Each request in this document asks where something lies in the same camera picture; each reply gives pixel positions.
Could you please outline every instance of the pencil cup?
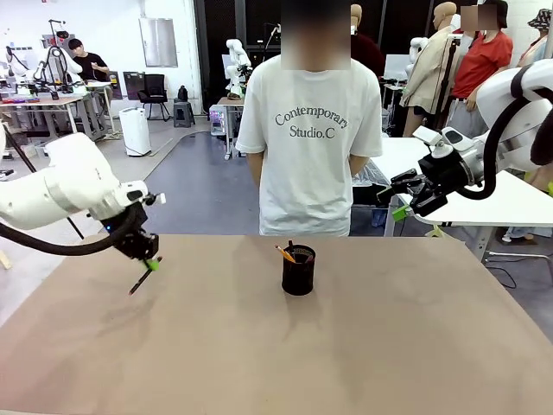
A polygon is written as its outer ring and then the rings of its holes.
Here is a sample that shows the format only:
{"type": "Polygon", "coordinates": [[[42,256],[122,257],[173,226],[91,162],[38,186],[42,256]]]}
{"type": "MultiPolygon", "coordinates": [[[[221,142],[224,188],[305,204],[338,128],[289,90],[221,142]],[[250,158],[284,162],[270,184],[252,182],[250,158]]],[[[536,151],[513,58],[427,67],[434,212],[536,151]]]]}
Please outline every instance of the pencil cup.
{"type": "Polygon", "coordinates": [[[283,290],[292,296],[305,296],[313,290],[315,251],[308,246],[294,245],[284,250],[292,255],[296,264],[283,259],[283,290]]]}

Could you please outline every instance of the white t-shirt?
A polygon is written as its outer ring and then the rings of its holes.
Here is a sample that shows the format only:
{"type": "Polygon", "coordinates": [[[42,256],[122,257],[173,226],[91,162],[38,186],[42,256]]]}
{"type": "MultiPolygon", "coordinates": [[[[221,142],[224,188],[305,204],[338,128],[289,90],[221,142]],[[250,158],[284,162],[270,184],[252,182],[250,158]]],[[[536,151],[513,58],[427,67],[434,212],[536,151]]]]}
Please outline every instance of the white t-shirt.
{"type": "Polygon", "coordinates": [[[380,88],[375,74],[310,73],[281,58],[250,77],[236,148],[265,151],[259,190],[262,235],[347,236],[353,185],[348,157],[382,154],[380,88]]]}

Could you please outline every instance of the office chair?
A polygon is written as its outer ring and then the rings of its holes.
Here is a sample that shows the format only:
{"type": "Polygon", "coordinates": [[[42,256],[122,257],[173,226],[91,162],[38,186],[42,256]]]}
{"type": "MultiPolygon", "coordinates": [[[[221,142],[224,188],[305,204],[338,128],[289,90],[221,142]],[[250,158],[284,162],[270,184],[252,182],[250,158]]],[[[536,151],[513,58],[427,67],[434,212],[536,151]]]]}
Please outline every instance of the office chair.
{"type": "Polygon", "coordinates": [[[138,91],[138,98],[142,102],[142,108],[149,104],[149,116],[148,119],[152,117],[152,106],[153,104],[159,104],[162,109],[163,121],[167,122],[171,119],[171,115],[165,103],[167,100],[167,91],[165,90],[165,75],[156,74],[156,73],[147,73],[144,75],[144,89],[138,91]]]}

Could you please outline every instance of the wall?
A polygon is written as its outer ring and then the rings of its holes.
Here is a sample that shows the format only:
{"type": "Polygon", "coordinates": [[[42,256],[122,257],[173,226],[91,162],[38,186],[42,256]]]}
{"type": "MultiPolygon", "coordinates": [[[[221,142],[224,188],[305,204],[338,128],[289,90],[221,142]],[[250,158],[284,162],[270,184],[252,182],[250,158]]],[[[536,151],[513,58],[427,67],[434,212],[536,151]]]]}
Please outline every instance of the wall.
{"type": "Polygon", "coordinates": [[[512,65],[516,66],[520,56],[539,37],[539,32],[528,26],[528,22],[537,16],[540,9],[551,9],[553,0],[507,0],[507,2],[509,3],[507,19],[509,29],[505,32],[514,42],[512,65]]]}
{"type": "MultiPolygon", "coordinates": [[[[42,35],[50,33],[48,19],[65,20],[65,30],[75,34],[86,50],[102,56],[112,71],[164,73],[168,95],[175,98],[184,85],[194,108],[201,110],[201,87],[193,0],[0,0],[0,43],[40,49],[42,35]],[[179,67],[146,67],[138,18],[173,19],[179,67]]],[[[126,95],[124,82],[121,85],[126,95]]],[[[116,112],[137,101],[114,101],[116,112]]]]}

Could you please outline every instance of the yellow pencil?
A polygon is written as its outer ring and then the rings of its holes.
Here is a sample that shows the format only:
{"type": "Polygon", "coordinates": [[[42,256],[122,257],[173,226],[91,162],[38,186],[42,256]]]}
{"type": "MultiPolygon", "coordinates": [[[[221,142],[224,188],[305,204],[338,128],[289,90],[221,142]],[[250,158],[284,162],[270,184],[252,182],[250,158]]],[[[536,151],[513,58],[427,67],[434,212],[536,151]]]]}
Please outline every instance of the yellow pencil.
{"type": "Polygon", "coordinates": [[[288,261],[294,263],[294,264],[297,264],[296,263],[296,260],[292,258],[292,256],[287,253],[286,251],[284,251],[280,246],[278,245],[275,245],[275,248],[283,255],[283,257],[285,257],[288,261]]]}

